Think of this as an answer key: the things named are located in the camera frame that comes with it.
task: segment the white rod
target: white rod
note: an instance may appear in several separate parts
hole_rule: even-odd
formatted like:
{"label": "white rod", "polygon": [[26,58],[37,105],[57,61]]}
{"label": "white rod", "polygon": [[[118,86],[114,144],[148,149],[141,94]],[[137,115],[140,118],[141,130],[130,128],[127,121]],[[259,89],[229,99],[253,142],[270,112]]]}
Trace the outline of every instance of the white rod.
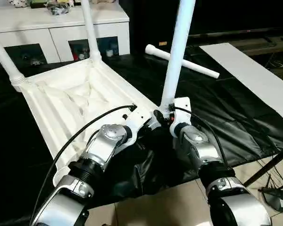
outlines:
{"label": "white rod", "polygon": [[[162,51],[158,48],[156,48],[155,46],[153,45],[147,45],[146,46],[146,51],[145,51],[147,54],[150,54],[150,55],[155,55],[157,57],[160,57],[162,59],[165,59],[165,60],[169,60],[170,59],[170,54],[165,52],[165,51]],[[190,61],[187,61],[187,60],[183,60],[182,61],[182,66],[184,67],[187,67],[191,70],[194,70],[196,72],[199,72],[199,73],[202,73],[202,74],[205,74],[207,76],[210,76],[210,77],[213,77],[215,79],[217,79],[219,77],[219,73],[215,72],[215,71],[212,71],[206,67],[203,67],[203,66],[200,66],[200,65],[197,65],[195,63],[192,63]]]}
{"label": "white rod", "polygon": [[171,57],[166,71],[164,91],[161,98],[160,109],[165,117],[169,112],[169,105],[173,103],[183,61],[185,46],[187,44],[196,0],[181,0],[175,25],[175,32],[171,47]]}
{"label": "white rod", "polygon": [[19,86],[20,83],[25,81],[25,77],[17,69],[14,62],[10,59],[6,50],[2,47],[1,43],[0,43],[0,63],[7,72],[11,84],[15,87],[17,91],[20,91],[19,88],[16,87]]}
{"label": "white rod", "polygon": [[88,43],[90,49],[90,59],[92,59],[92,61],[96,64],[99,61],[101,61],[101,55],[98,48],[98,44],[96,42],[89,0],[82,0],[81,5],[85,19],[85,27],[87,30]]}

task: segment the television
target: television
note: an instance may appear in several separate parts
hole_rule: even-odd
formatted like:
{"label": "television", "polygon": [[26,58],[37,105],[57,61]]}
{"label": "television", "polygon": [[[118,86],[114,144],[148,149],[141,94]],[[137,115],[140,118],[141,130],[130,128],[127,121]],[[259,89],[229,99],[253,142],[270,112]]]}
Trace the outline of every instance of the television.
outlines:
{"label": "television", "polygon": [[[170,48],[179,0],[119,0],[130,18],[131,52]],[[283,31],[283,0],[196,0],[191,37]]]}

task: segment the white cabinet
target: white cabinet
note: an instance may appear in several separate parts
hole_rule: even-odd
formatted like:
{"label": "white cabinet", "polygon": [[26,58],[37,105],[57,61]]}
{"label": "white cabinet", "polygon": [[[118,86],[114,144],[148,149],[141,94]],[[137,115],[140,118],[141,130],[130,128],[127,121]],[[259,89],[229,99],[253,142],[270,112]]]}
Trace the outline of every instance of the white cabinet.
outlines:
{"label": "white cabinet", "polygon": [[[112,48],[105,46],[101,53],[106,54],[106,49],[117,49],[115,52],[119,55],[129,54],[129,17],[118,2],[91,4],[91,10],[96,37],[102,38],[99,43],[105,44],[108,39],[112,43]],[[24,45],[38,49],[35,52],[42,55],[46,63],[73,61],[70,43],[78,40],[87,43],[84,41],[87,39],[84,24],[81,7],[71,8],[68,14],[60,16],[51,15],[46,8],[0,7],[0,42],[9,54],[15,52],[17,61],[21,61],[17,55],[24,52],[20,48],[29,51]]]}
{"label": "white cabinet", "polygon": [[[96,38],[116,37],[119,55],[130,53],[129,23],[96,24]],[[50,28],[61,61],[73,61],[69,42],[87,39],[85,26]]]}
{"label": "white cabinet", "polygon": [[3,47],[39,44],[48,64],[60,62],[48,29],[0,33]]}

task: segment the black plastic sheet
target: black plastic sheet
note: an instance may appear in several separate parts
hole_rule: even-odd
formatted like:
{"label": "black plastic sheet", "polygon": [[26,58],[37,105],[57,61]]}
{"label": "black plastic sheet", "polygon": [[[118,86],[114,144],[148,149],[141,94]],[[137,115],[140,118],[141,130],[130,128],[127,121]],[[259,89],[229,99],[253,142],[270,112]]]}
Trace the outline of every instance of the black plastic sheet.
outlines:
{"label": "black plastic sheet", "polygon": [[[283,118],[211,57],[198,52],[187,59],[221,75],[215,80],[182,68],[176,97],[189,97],[192,111],[213,127],[229,164],[236,166],[282,151]],[[151,101],[160,104],[167,61],[133,55],[104,60]],[[43,66],[22,72],[30,76],[50,69]],[[0,187],[0,194],[5,194],[0,196],[0,221],[31,214],[51,162],[24,97],[13,90],[0,70],[0,184],[8,182],[8,186]],[[90,207],[155,194],[195,178],[176,159],[168,129],[157,129],[112,159]],[[48,184],[44,197],[51,190]]]}

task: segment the white chair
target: white chair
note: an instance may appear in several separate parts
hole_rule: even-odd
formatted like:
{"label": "white chair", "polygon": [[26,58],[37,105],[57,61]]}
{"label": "white chair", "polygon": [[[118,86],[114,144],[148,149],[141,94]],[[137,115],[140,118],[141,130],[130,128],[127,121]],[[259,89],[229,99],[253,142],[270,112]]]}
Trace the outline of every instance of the white chair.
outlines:
{"label": "white chair", "polygon": [[[11,84],[24,95],[52,158],[81,127],[112,108],[132,104],[149,112],[158,108],[101,60],[88,0],[82,0],[82,9],[89,59],[25,78],[0,45],[0,62]],[[69,172],[68,163],[78,159],[94,131],[103,124],[123,124],[122,116],[129,113],[128,109],[116,111],[79,135],[58,160],[53,184]]]}

